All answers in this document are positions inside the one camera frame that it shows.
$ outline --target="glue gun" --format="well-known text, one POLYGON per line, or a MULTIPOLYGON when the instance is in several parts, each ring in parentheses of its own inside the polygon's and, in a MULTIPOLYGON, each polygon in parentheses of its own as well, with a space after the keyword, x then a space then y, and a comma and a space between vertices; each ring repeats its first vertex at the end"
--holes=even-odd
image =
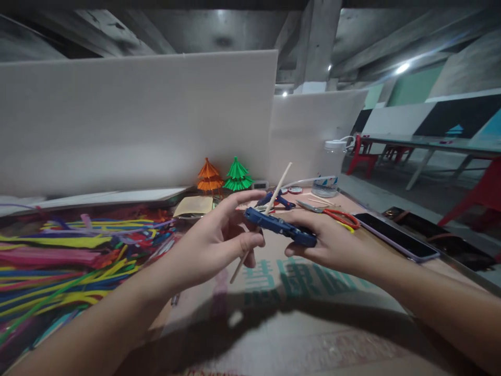
MULTIPOLYGON (((272 196, 273 196, 273 191, 268 192, 265 197, 263 197, 257 202, 256 206, 266 205, 268 202, 270 202, 272 196)), ((290 203, 289 201, 287 201, 285 198, 282 197, 282 191, 278 191, 278 195, 277 198, 275 198, 275 201, 285 206, 286 210, 290 210, 293 207, 296 207, 296 204, 290 203)))
POLYGON ((307 228, 293 226, 283 219, 267 216, 254 208, 248 208, 244 213, 244 217, 247 218, 249 222, 257 224, 266 230, 291 238, 294 243, 302 246, 310 248, 317 244, 317 237, 307 228))

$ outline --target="toothpick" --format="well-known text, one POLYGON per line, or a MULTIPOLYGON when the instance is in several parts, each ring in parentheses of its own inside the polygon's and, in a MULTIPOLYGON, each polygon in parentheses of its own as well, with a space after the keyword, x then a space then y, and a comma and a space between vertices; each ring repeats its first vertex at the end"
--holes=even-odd
POLYGON ((326 204, 326 203, 325 203, 325 202, 323 202, 323 201, 314 200, 314 199, 312 199, 312 198, 309 198, 309 199, 308 199, 308 201, 317 202, 317 203, 322 204, 322 205, 325 205, 325 204, 326 204))
MULTIPOLYGON (((270 212, 271 208, 273 207, 273 204, 275 202, 275 198, 277 198, 278 193, 282 189, 283 180, 285 179, 285 175, 287 175, 287 172, 288 172, 288 170, 290 169, 291 166, 292 166, 292 162, 289 162, 289 165, 287 166, 287 168, 285 169, 282 177, 280 178, 280 181, 278 182, 277 187, 275 188, 275 190, 273 192, 273 196, 271 196, 271 200, 268 203, 268 206, 266 207, 265 215, 268 215, 268 213, 270 212)), ((247 256, 249 255, 250 251, 251 250, 247 250, 247 252, 245 252, 244 256, 242 257, 242 259, 238 263, 238 266, 235 269, 235 273, 233 273, 233 276, 230 279, 230 285, 233 284, 233 282, 235 282, 235 278, 236 278, 237 274, 239 273, 240 269, 242 268, 242 265, 244 264, 244 261, 247 258, 247 256)))
POLYGON ((313 194, 313 193, 311 193, 311 192, 310 192, 310 195, 311 195, 311 196, 313 196, 313 197, 315 197, 315 198, 317 198, 317 199, 319 199, 320 201, 323 201, 323 202, 324 202, 325 204, 327 204, 327 205, 331 205, 331 204, 332 204, 332 203, 328 202, 326 199, 321 198, 321 197, 318 197, 317 195, 314 195, 314 194, 313 194))

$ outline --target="white table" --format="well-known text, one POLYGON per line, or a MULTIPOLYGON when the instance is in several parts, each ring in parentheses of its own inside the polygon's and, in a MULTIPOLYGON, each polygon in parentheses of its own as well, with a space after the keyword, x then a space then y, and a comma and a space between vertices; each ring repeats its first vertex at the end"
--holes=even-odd
MULTIPOLYGON (((467 155, 464 161, 459 166, 459 168, 454 173, 453 178, 459 176, 459 174, 466 168, 466 166, 475 157, 501 156, 501 140, 498 139, 494 140, 473 140, 465 138, 446 139, 444 137, 372 134, 368 137, 364 137, 362 140, 377 144, 386 144, 387 147, 390 145, 392 146, 396 145, 396 146, 405 146, 405 147, 428 150, 423 160, 421 161, 419 167, 414 172, 414 175, 409 181, 409 184, 407 184, 407 187, 405 188, 407 191, 410 191, 412 189, 413 185, 415 184, 419 175, 423 171, 424 167, 428 164, 428 161, 432 157, 433 153, 437 150, 457 152, 467 155), (450 144, 441 143, 446 140, 451 141, 451 143, 450 144)), ((385 152, 383 152, 379 161, 383 160, 384 154, 385 152)))

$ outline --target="plastic bottle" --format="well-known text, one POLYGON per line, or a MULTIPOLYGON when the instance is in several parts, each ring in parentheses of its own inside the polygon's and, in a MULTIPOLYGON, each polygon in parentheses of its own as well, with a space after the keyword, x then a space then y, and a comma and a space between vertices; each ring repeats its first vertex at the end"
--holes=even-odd
POLYGON ((338 177, 341 175, 341 167, 347 148, 347 142, 343 140, 348 137, 352 136, 347 136, 340 140, 325 141, 324 151, 322 152, 320 166, 317 171, 317 176, 320 179, 313 182, 313 194, 325 198, 334 197, 338 194, 338 177), (331 175, 335 177, 321 179, 321 177, 331 175))

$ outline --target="phone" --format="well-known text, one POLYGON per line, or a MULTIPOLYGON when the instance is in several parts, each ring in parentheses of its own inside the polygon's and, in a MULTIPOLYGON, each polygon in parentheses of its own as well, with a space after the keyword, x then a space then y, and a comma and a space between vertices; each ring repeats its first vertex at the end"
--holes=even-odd
POLYGON ((367 230, 417 263, 435 259, 440 256, 440 253, 432 246, 407 235, 405 232, 385 223, 369 213, 355 214, 355 218, 357 218, 360 224, 367 230))

